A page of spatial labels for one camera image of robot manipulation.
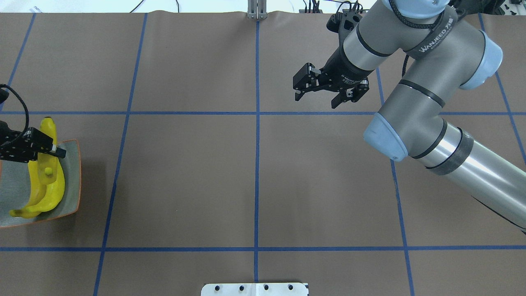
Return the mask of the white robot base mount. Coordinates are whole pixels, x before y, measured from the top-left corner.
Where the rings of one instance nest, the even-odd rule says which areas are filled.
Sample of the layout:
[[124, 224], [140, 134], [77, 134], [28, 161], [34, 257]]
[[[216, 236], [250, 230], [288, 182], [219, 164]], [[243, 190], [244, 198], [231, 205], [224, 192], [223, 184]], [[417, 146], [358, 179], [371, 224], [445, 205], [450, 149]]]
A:
[[309, 287], [300, 282], [209, 283], [201, 296], [308, 296]]

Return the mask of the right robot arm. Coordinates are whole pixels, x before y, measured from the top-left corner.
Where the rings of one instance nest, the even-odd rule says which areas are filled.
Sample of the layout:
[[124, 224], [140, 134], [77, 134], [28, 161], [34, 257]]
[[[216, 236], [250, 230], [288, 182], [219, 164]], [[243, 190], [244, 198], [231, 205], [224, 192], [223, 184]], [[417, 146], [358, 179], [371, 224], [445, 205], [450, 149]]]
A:
[[525, 232], [525, 172], [439, 115], [456, 90], [481, 86], [502, 63], [502, 49], [465, 15], [448, 0], [378, 0], [363, 17], [335, 13], [327, 28], [339, 45], [323, 67], [308, 62], [294, 75], [295, 100], [327, 90], [337, 94], [332, 108], [356, 102], [368, 76], [401, 49], [413, 64], [364, 140], [393, 161], [419, 161]]

